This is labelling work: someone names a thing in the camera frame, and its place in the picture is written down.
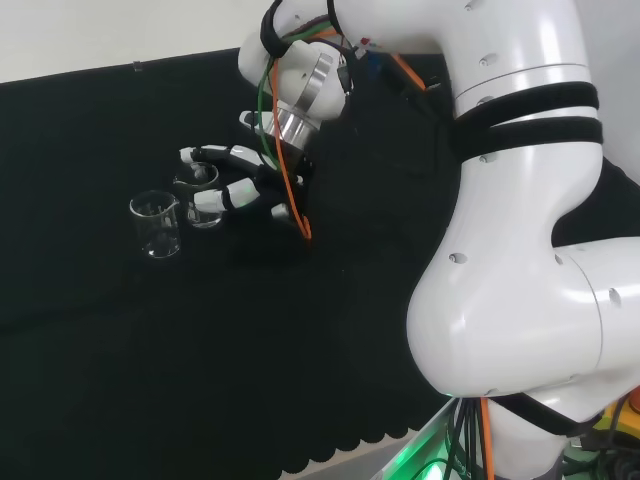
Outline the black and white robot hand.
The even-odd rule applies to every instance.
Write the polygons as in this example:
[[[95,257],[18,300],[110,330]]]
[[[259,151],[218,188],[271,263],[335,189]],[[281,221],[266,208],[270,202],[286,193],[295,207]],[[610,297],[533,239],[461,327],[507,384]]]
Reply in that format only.
[[[241,145],[186,147],[179,150],[179,159],[174,185],[186,195],[194,222],[252,211],[293,220],[291,200],[299,213],[304,210],[313,175],[313,165],[306,159],[287,174],[266,154]]]

